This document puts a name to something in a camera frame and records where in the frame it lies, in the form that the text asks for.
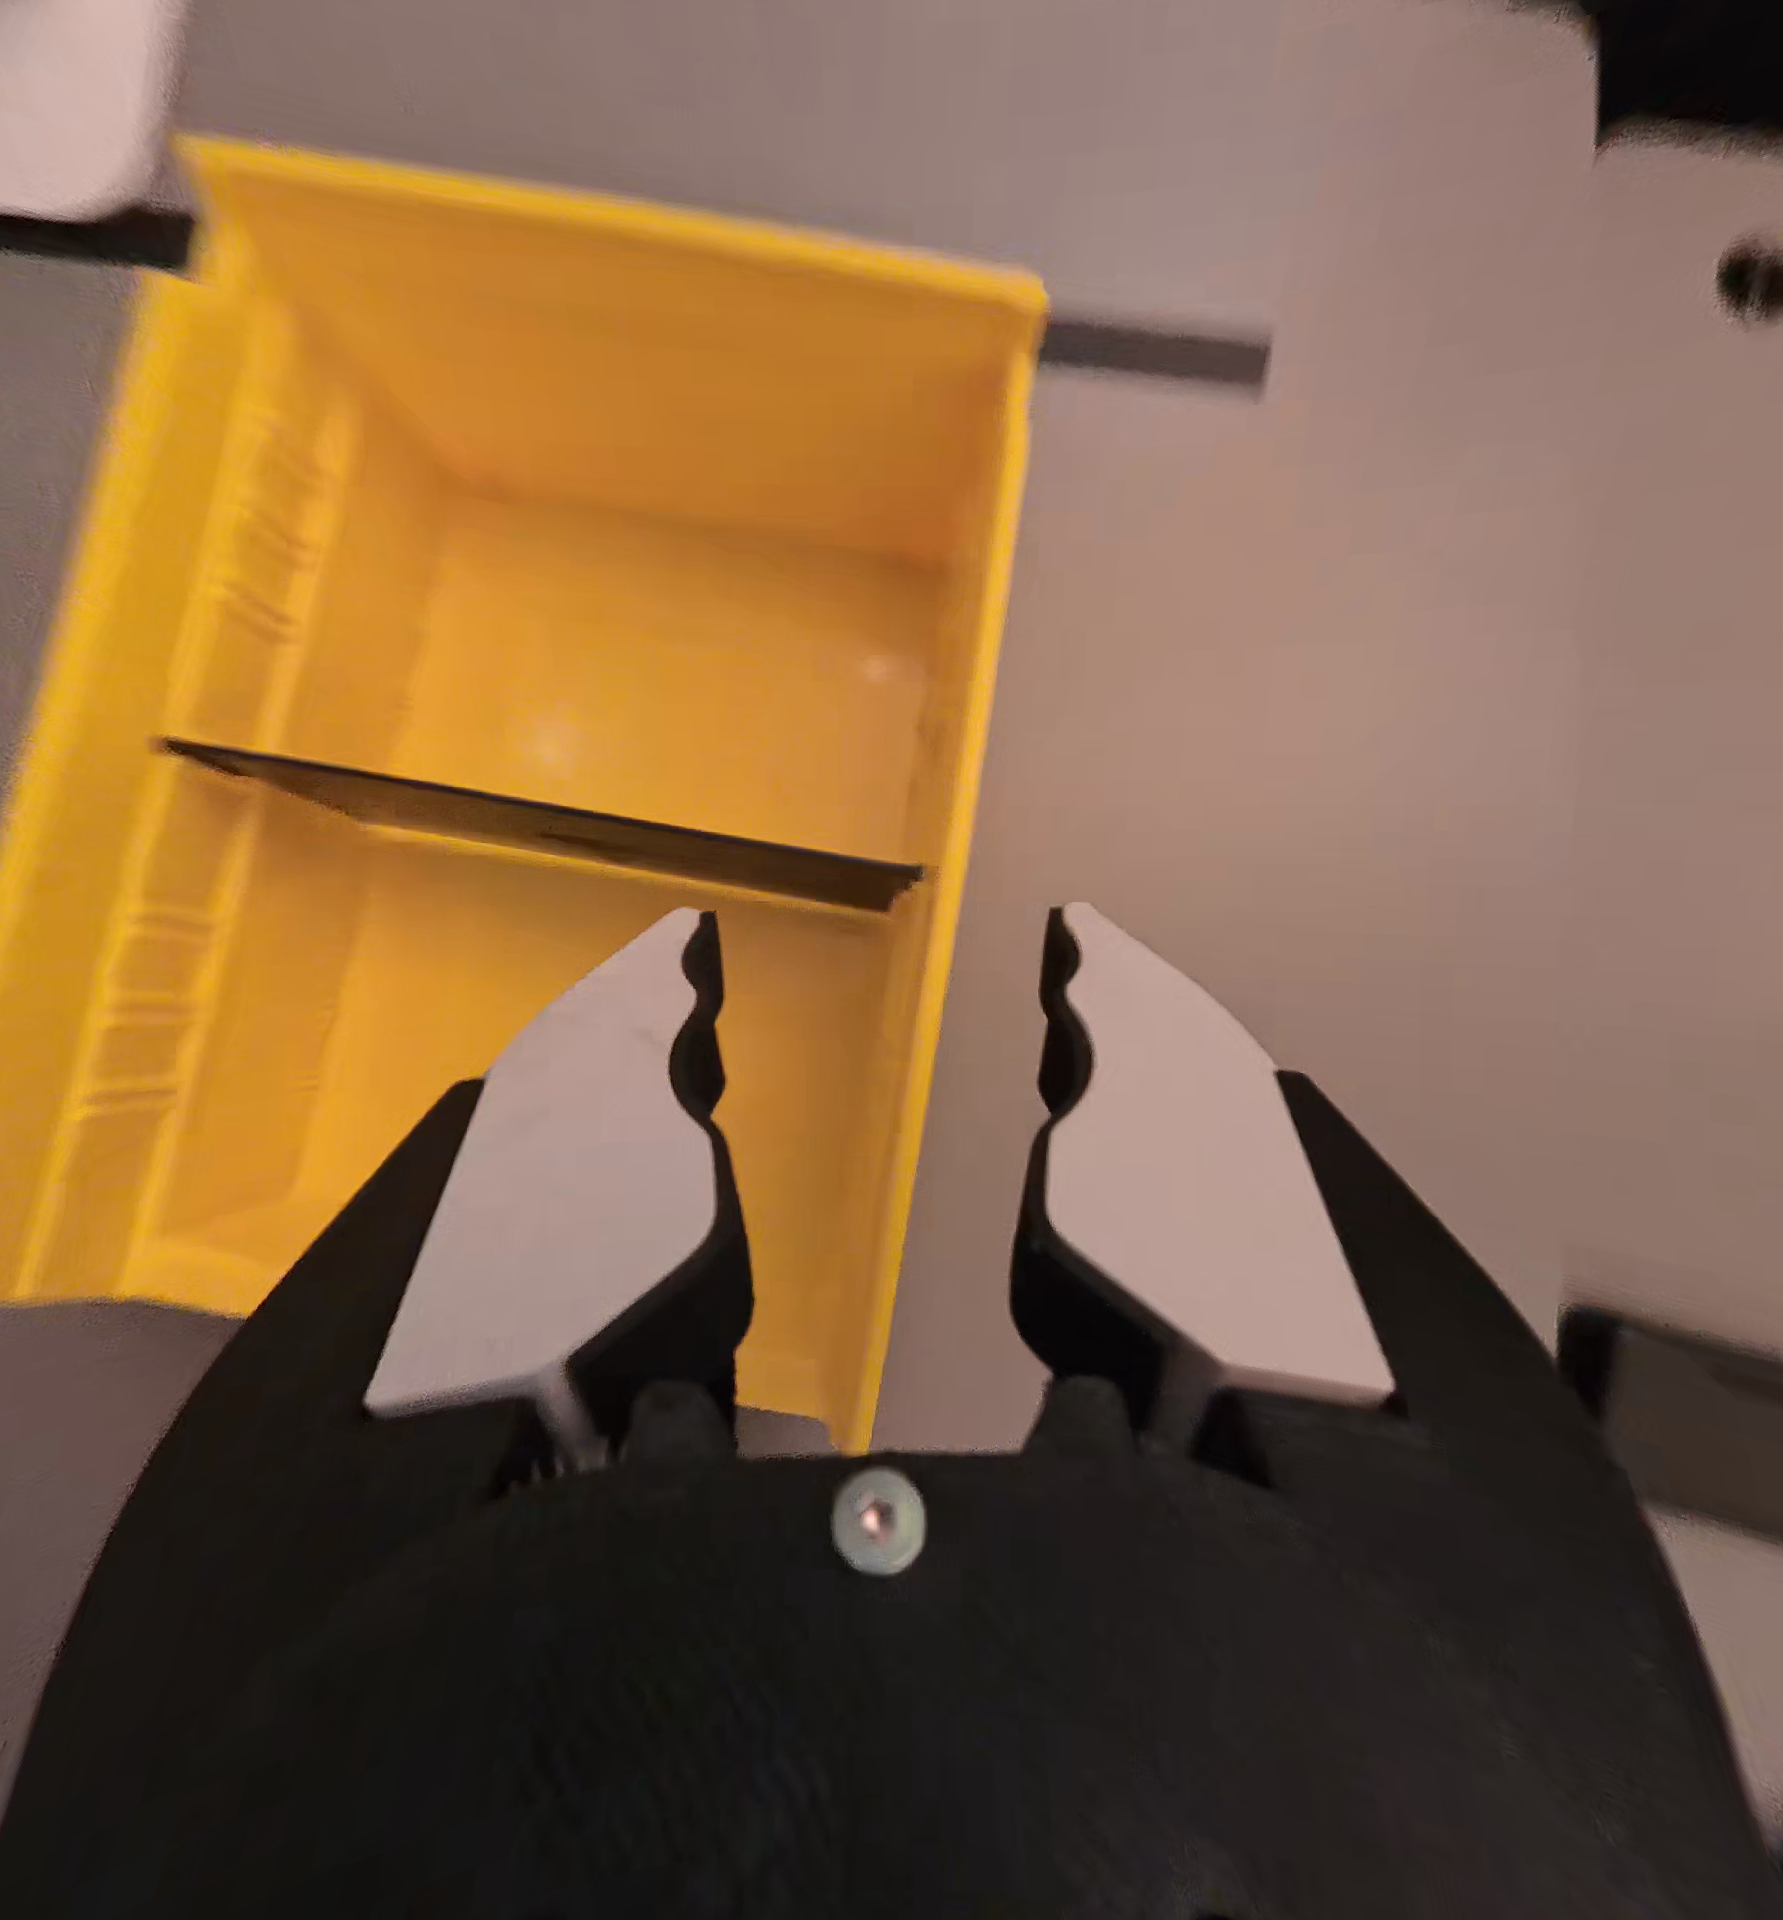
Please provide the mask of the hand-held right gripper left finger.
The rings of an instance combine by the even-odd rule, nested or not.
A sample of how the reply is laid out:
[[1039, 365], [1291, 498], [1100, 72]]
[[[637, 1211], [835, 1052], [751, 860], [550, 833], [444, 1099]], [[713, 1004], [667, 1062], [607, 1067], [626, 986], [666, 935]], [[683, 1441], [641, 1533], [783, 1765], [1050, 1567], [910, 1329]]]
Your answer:
[[717, 1110], [720, 923], [667, 913], [484, 1075], [365, 1414], [518, 1404], [566, 1468], [734, 1460], [754, 1257]]

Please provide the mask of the yellow plastic bin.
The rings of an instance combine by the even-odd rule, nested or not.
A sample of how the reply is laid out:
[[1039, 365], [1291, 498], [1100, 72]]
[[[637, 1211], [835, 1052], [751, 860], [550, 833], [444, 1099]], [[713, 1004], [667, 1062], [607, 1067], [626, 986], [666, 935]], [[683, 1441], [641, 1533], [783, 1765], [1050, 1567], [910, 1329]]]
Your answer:
[[738, 1382], [872, 1435], [1036, 275], [187, 137], [0, 817], [0, 1302], [247, 1315], [714, 911]]

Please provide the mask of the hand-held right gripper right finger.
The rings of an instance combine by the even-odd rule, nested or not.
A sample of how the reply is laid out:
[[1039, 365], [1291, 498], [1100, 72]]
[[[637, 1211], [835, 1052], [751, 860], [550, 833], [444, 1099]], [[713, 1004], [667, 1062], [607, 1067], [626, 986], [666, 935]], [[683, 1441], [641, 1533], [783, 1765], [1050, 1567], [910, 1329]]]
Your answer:
[[1163, 1452], [1191, 1452], [1231, 1392], [1386, 1412], [1392, 1367], [1270, 1052], [1087, 901], [1048, 914], [1039, 1004], [1010, 1317], [1050, 1378], [1107, 1385]]

